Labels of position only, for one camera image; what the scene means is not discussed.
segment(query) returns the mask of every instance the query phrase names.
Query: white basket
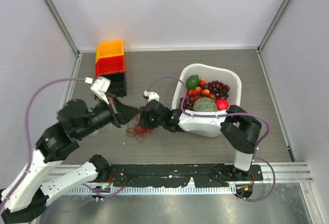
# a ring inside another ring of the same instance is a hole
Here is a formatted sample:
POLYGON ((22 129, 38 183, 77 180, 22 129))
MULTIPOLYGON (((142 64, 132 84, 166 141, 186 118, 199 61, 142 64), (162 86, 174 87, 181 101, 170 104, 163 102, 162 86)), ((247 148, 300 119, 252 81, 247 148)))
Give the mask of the white basket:
MULTIPOLYGON (((192 64, 184 68, 179 78, 185 82, 189 76, 196 74, 200 79, 205 79, 206 82, 218 80, 230 86, 229 97, 227 101, 230 105, 240 106, 241 80, 239 76, 236 75, 233 71, 213 66, 207 66, 204 64, 192 64)), ((184 94, 185 89, 179 82, 177 84, 173 102, 171 104, 172 109, 179 108, 180 99, 184 96, 184 94)))

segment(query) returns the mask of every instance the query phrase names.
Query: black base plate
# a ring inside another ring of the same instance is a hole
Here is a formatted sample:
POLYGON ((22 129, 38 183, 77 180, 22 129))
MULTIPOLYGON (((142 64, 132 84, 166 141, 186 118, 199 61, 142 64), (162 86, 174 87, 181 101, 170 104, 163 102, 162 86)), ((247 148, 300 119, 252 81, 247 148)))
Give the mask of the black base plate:
MULTIPOLYGON (((130 187, 185 187, 191 177, 195 187, 228 186, 230 181, 250 181, 249 177, 240 180, 235 177, 233 165, 220 163, 206 164, 112 164, 114 186, 130 187)), ((254 181, 263 180, 259 165, 251 165, 254 181)))

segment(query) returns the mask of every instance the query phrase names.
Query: red apple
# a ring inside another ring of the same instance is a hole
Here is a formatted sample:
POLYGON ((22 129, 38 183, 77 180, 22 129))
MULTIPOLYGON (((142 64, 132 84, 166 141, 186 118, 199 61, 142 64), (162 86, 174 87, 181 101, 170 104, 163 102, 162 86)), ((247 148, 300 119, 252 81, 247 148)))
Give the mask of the red apple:
POLYGON ((216 105, 217 105, 217 109, 219 111, 227 110, 228 107, 230 106, 230 104, 224 99, 217 99, 216 100, 216 105))
POLYGON ((201 87, 196 87, 195 90, 198 95, 201 95, 201 92, 203 91, 201 87))
POLYGON ((210 94, 210 90, 208 89, 204 89, 202 92, 201 92, 201 95, 203 95, 204 97, 208 97, 210 94))
POLYGON ((200 86, 202 86, 202 85, 206 85, 206 84, 207 84, 207 82, 206 82, 205 79, 200 79, 200 81, 199 81, 199 85, 200 85, 200 86))
POLYGON ((196 90, 195 89, 190 90, 190 96, 196 97, 196 90))

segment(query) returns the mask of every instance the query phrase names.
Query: stacked bins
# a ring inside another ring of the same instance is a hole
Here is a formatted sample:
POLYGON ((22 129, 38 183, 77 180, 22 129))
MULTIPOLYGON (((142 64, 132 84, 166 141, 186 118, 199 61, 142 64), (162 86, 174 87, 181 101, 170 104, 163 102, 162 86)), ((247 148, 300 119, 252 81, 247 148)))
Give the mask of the stacked bins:
POLYGON ((99 76, 111 80, 107 92, 118 97, 127 95, 123 41, 104 42, 98 45, 95 77, 99 76))

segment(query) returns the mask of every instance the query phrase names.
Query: orange bin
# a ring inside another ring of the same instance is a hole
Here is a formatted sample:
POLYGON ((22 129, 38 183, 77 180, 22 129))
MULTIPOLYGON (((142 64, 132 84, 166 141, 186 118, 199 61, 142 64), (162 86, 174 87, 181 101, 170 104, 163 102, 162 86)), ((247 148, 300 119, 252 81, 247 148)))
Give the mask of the orange bin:
POLYGON ((96 78, 125 71, 123 41, 100 43, 96 50, 96 78))

